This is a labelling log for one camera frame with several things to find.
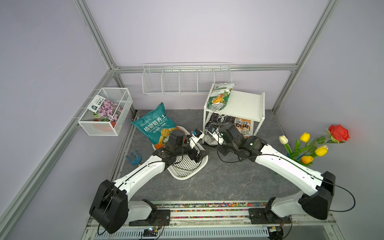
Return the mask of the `white fertilizer bag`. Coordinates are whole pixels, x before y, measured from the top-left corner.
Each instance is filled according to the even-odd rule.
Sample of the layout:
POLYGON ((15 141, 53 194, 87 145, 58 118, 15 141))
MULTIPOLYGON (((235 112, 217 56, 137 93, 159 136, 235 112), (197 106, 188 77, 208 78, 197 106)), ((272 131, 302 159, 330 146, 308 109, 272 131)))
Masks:
POLYGON ((217 146, 223 144, 223 138, 221 138, 217 133, 207 132, 203 137, 204 143, 209 146, 217 146))

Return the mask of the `teal orange soil bag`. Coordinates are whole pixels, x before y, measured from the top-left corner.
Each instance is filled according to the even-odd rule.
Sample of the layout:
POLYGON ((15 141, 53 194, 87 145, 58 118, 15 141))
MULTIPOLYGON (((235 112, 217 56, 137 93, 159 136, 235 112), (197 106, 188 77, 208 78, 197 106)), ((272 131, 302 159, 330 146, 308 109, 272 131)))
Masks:
POLYGON ((162 148, 174 130, 179 128, 167 116, 164 103, 160 103, 140 119, 133 121, 132 125, 149 138, 155 149, 162 148))

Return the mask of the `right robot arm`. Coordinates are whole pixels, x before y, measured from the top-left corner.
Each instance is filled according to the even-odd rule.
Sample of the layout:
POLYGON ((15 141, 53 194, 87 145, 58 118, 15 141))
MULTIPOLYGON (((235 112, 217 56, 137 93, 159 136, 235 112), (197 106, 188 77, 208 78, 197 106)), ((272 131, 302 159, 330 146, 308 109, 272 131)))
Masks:
POLYGON ((336 177, 330 172, 321 174, 288 158, 257 136, 245 138, 234 125, 207 127, 218 142, 218 152, 234 153, 240 161, 250 160, 273 170, 299 188, 299 192, 283 198, 270 198, 263 216, 269 223, 290 215, 310 215, 326 220, 335 193, 336 177))

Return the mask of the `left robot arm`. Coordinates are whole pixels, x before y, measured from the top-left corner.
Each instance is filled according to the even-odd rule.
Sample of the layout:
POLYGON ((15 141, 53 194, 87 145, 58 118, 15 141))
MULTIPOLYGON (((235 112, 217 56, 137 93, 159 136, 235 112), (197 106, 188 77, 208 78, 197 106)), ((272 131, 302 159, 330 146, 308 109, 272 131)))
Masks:
POLYGON ((109 234, 115 233, 131 217, 131 226, 165 226, 167 213, 159 211, 148 200, 138 204, 129 204, 131 197, 148 181, 164 172, 168 167, 176 166, 178 157, 189 157, 195 162, 202 161, 207 154, 198 148, 204 133, 195 130, 190 135, 177 130, 168 142, 155 150, 141 166, 113 182, 103 181, 97 190, 90 208, 90 216, 109 234))

